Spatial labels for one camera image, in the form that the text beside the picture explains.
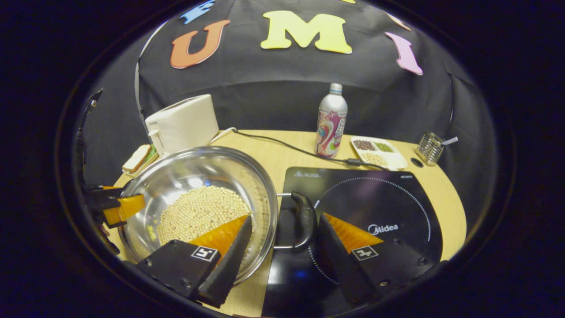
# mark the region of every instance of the power cord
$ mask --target power cord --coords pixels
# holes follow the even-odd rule
[[[300,152],[305,153],[305,154],[307,154],[307,155],[310,155],[310,156],[313,156],[313,157],[316,157],[316,158],[320,158],[320,159],[323,159],[323,160],[334,161],[334,162],[341,162],[341,163],[346,164],[346,165],[348,165],[348,166],[357,166],[357,167],[358,167],[358,166],[369,166],[369,167],[379,168],[379,169],[382,169],[382,170],[388,170],[388,169],[385,168],[385,167],[381,167],[381,166],[379,166],[379,165],[370,164],[370,163],[368,163],[368,162],[364,162],[364,161],[361,161],[361,160],[359,160],[359,159],[354,159],[354,158],[349,158],[349,159],[345,159],[345,160],[334,159],[334,158],[327,158],[327,157],[324,157],[324,156],[320,156],[319,154],[316,154],[316,153],[311,153],[311,152],[302,150],[302,149],[297,148],[297,147],[295,147],[295,146],[293,146],[293,145],[287,144],[286,142],[281,141],[281,140],[279,140],[279,139],[275,139],[275,138],[271,138],[271,137],[266,137],[266,136],[245,134],[245,133],[240,132],[239,130],[237,130],[237,128],[235,128],[235,127],[230,127],[230,128],[228,128],[228,129],[226,129],[226,130],[225,130],[224,132],[222,132],[220,135],[218,135],[218,136],[216,136],[215,138],[213,138],[213,139],[209,142],[209,144],[211,144],[212,142],[216,141],[218,138],[222,137],[223,135],[225,135],[225,134],[226,134],[227,132],[229,132],[230,130],[233,130],[233,132],[235,132],[236,134],[240,134],[240,135],[242,135],[242,136],[251,137],[251,138],[260,138],[260,139],[266,139],[266,140],[274,141],[274,142],[276,142],[276,143],[285,145],[285,146],[287,146],[287,147],[289,147],[289,148],[291,148],[291,149],[294,149],[294,150],[296,150],[296,151],[300,151]]]

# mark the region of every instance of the screw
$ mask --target screw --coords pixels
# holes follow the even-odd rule
[[[181,285],[183,285],[183,286],[186,287],[186,288],[191,288],[191,287],[192,287],[192,284],[191,284],[188,280],[186,280],[186,278],[181,279],[181,280],[180,280],[180,283],[181,283]]]

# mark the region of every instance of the yellow letter m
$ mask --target yellow letter m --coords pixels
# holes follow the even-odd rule
[[[270,26],[269,35],[261,42],[261,48],[289,48],[292,42],[286,38],[285,31],[288,31],[302,48],[307,47],[319,33],[320,39],[314,43],[318,49],[344,54],[350,54],[353,51],[351,46],[345,42],[343,29],[345,20],[338,16],[319,14],[308,23],[292,11],[270,11],[263,16],[270,20]]]

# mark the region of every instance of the bottle label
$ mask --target bottle label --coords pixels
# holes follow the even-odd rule
[[[318,132],[316,133],[316,153],[333,158],[337,155],[341,136],[344,134],[347,112],[320,109],[318,112]]]

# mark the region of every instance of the pot handle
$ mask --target pot handle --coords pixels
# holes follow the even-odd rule
[[[316,233],[316,229],[318,228],[316,213],[314,212],[314,207],[312,206],[312,203],[310,203],[310,200],[308,200],[306,196],[297,192],[292,192],[290,197],[294,200],[294,202],[296,202],[298,207],[297,216],[302,228],[302,237],[292,245],[275,245],[273,246],[274,250],[293,250],[308,246]]]

